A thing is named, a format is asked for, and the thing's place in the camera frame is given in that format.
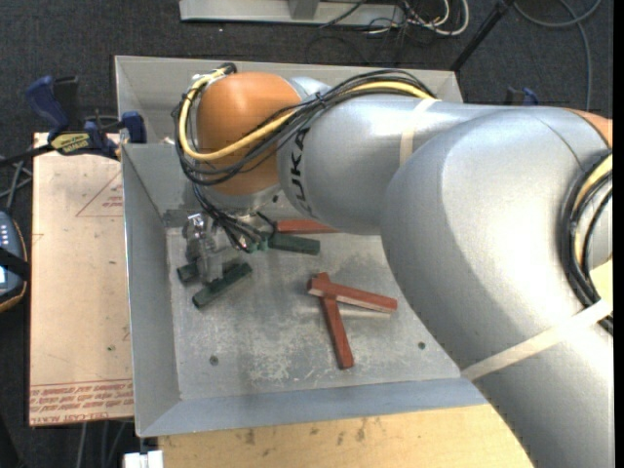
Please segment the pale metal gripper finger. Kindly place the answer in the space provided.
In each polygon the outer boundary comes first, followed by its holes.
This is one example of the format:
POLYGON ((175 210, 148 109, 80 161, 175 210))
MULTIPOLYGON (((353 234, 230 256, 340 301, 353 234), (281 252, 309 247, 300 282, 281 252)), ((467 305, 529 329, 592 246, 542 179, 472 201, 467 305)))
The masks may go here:
POLYGON ((222 249, 205 241, 202 251, 202 276, 205 283, 220 279, 222 274, 222 249))
POLYGON ((205 221, 202 214, 192 214, 187 218, 183 227, 183 237, 186 240, 186 258, 193 264, 199 275, 202 275, 202 251, 205 237, 205 221))

